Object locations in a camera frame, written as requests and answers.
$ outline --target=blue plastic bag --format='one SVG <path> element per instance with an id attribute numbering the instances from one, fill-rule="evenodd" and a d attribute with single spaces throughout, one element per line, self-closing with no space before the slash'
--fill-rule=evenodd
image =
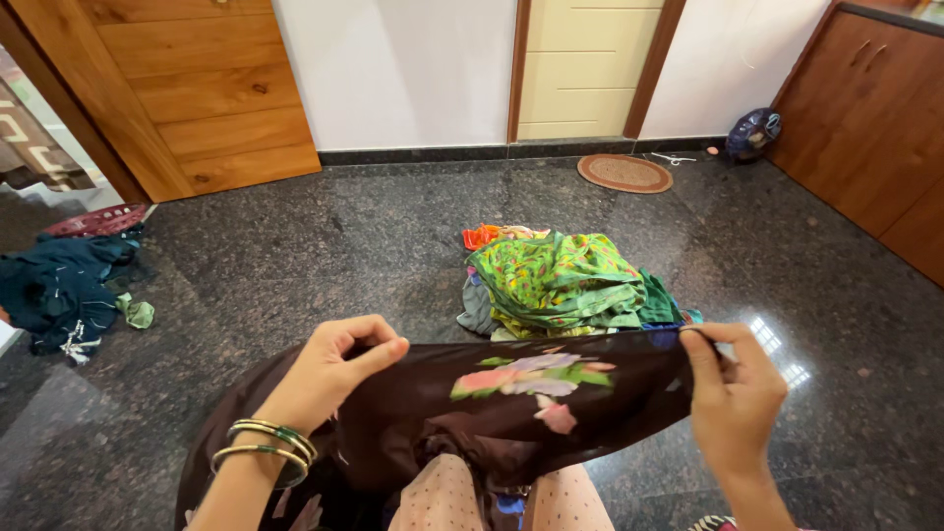
<path id="1" fill-rule="evenodd" d="M 724 148 L 735 161 L 749 161 L 761 156 L 767 143 L 780 134 L 780 114 L 769 107 L 748 112 L 731 129 Z"/>

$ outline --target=pile of clothes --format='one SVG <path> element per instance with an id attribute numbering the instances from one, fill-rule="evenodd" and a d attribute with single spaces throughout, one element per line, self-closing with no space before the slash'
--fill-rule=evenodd
<path id="1" fill-rule="evenodd" d="M 457 320 L 493 341 L 701 322 L 700 312 L 681 310 L 659 277 L 636 270 L 603 234 L 488 225 L 475 233 L 473 245 L 465 236 L 475 252 L 465 260 L 465 312 Z"/>
<path id="2" fill-rule="evenodd" d="M 32 333 L 31 351 L 62 351 L 83 365 L 101 334 L 124 314 L 147 328 L 154 307 L 131 302 L 141 226 L 111 236 L 55 238 L 43 233 L 29 250 L 0 255 L 0 307 L 9 324 Z"/>

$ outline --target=doormat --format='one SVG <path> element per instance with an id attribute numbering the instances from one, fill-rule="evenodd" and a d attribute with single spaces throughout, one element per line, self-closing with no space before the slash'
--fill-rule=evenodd
<path id="1" fill-rule="evenodd" d="M 672 186 L 668 170 L 626 155 L 589 155 L 577 163 L 577 171 L 594 184 L 634 194 L 658 194 Z"/>

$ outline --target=cabinet handle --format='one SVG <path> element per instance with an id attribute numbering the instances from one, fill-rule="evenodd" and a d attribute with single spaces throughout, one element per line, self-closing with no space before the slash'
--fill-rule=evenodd
<path id="1" fill-rule="evenodd" d="M 878 50 L 875 50 L 875 55 L 872 56 L 872 59 L 868 60 L 868 64 L 866 65 L 866 72 L 872 69 L 872 62 L 875 60 L 875 58 L 879 57 L 879 54 L 884 52 L 886 48 L 888 48 L 888 44 L 883 44 L 881 48 L 879 48 Z"/>
<path id="2" fill-rule="evenodd" d="M 865 50 L 869 44 L 872 44 L 872 39 L 865 41 L 859 46 L 858 50 L 855 50 L 855 55 L 852 56 L 852 62 L 849 63 L 849 66 L 855 66 L 855 63 L 859 61 L 859 56 L 862 55 L 862 51 Z"/>

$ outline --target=gold bangle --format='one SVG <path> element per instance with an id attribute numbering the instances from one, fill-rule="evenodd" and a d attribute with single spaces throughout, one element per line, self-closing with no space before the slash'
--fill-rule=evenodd
<path id="1" fill-rule="evenodd" d="M 276 448 L 274 446 L 265 446 L 262 444 L 253 444 L 253 445 L 246 445 L 246 446 L 230 446 L 229 448 L 224 448 L 223 450 L 220 450 L 216 454 L 213 454 L 213 459 L 210 461 L 210 470 L 213 471 L 214 474 L 216 474 L 219 471 L 220 463 L 223 462 L 223 458 L 226 457 L 227 455 L 245 454 L 249 452 L 256 452 L 259 454 L 274 454 L 280 457 L 285 457 L 285 459 L 287 459 L 289 463 L 292 463 L 293 465 L 298 467 L 299 471 L 301 471 L 301 473 L 297 474 L 295 477 L 284 480 L 284 481 L 282 481 L 282 475 L 284 474 L 280 473 L 278 476 L 278 480 L 281 483 L 276 483 L 276 486 L 275 486 L 276 490 L 283 489 L 283 488 L 292 488 L 298 485 L 299 483 L 305 481 L 305 478 L 308 477 L 308 465 L 305 464 L 304 459 L 302 459 L 301 457 L 295 454 L 292 454 L 291 452 L 282 450 L 280 448 Z"/>
<path id="2" fill-rule="evenodd" d="M 306 448 L 308 448 L 309 454 L 313 455 L 315 458 L 317 458 L 318 456 L 318 452 L 314 449 L 314 445 L 312 444 L 312 442 L 309 441 L 307 437 L 299 434 L 296 430 L 288 426 L 282 426 L 280 424 L 275 424 L 274 422 L 269 422 L 268 420 L 259 420 L 259 419 L 239 419 L 233 422 L 233 425 L 236 425 L 240 422 L 255 422 L 256 424 L 260 424 L 262 426 L 265 426 L 266 428 L 272 428 L 274 430 L 281 430 L 288 435 L 297 437 L 299 442 L 301 442 L 302 444 L 305 445 Z"/>
<path id="3" fill-rule="evenodd" d="M 278 428 L 270 428 L 263 424 L 259 424 L 254 420 L 237 420 L 236 423 L 234 423 L 232 427 L 229 428 L 229 431 L 227 431 L 227 437 L 229 437 L 229 440 L 232 441 L 232 439 L 234 439 L 236 435 L 242 431 L 264 433 L 287 443 L 289 446 L 294 447 L 305 456 L 308 466 L 311 466 L 314 458 L 317 457 L 317 453 L 312 455 L 309 447 L 305 444 L 302 444 L 302 442 L 298 440 L 298 435 L 295 434 L 295 432 L 285 432 L 283 430 L 279 430 Z"/>

